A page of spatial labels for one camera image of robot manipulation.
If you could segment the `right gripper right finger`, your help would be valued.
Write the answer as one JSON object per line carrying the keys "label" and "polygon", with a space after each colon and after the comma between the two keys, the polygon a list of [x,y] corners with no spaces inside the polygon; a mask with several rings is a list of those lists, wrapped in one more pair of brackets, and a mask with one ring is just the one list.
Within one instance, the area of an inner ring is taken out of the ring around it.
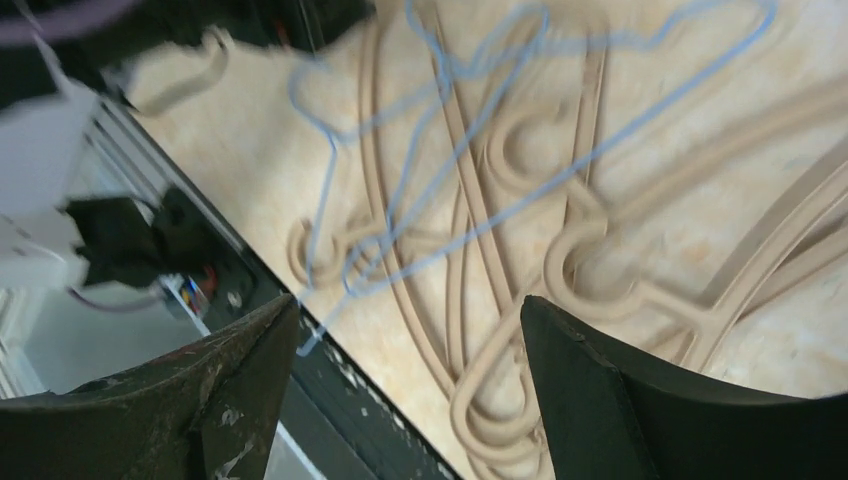
{"label": "right gripper right finger", "polygon": [[678,367],[529,296],[520,322],[559,479],[843,479],[847,397]]}

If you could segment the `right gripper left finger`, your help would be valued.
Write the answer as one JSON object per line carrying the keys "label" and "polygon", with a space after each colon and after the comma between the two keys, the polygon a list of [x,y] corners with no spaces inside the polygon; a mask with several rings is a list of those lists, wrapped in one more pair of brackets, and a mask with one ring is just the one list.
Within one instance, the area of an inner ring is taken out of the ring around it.
{"label": "right gripper left finger", "polygon": [[260,479],[299,341],[283,294],[176,351],[1,404],[5,479]]}

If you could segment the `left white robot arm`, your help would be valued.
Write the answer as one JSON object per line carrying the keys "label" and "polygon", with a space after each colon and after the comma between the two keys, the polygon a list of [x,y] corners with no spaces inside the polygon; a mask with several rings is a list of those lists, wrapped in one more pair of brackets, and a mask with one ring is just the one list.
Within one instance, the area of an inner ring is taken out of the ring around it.
{"label": "left white robot arm", "polygon": [[88,261],[60,211],[97,96],[75,86],[1,112],[1,287],[79,286]]}

